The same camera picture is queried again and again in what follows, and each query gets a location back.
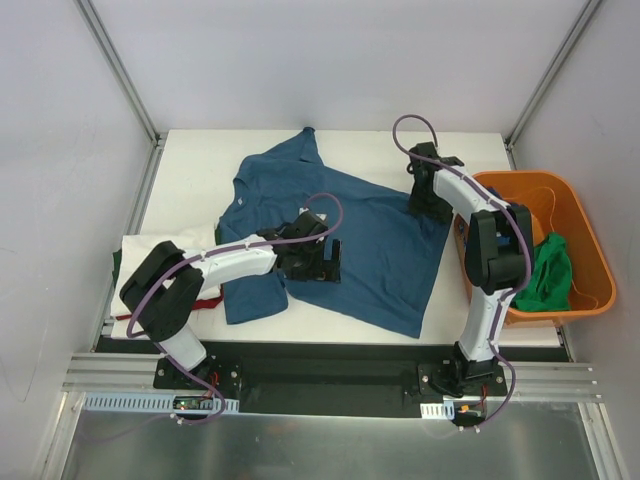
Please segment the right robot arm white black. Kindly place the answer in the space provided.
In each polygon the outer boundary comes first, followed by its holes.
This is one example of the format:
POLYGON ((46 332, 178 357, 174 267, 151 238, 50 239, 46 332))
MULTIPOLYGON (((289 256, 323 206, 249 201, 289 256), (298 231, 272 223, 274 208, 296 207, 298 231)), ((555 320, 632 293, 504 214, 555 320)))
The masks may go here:
POLYGON ((409 211, 440 224, 458 215, 467 224, 464 272, 472 285, 465 328, 449 362, 429 375, 436 392, 460 398, 481 388, 498 368, 498 338, 515 294, 533 270, 530 211, 481 186, 456 157, 441 157, 433 142, 409 150, 414 178, 409 211))

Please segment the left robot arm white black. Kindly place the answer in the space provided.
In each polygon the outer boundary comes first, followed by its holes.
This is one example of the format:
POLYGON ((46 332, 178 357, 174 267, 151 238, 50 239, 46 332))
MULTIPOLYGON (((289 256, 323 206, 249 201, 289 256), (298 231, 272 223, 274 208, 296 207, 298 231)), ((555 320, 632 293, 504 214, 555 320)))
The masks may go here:
POLYGON ((219 370, 188 326, 198 296, 214 286, 273 272, 293 281, 338 283, 342 242, 334 239, 331 255, 325 255, 332 232, 323 215, 303 209, 292 222, 198 254, 166 240, 141 261, 119 297, 180 381, 191 389, 213 390, 219 370))

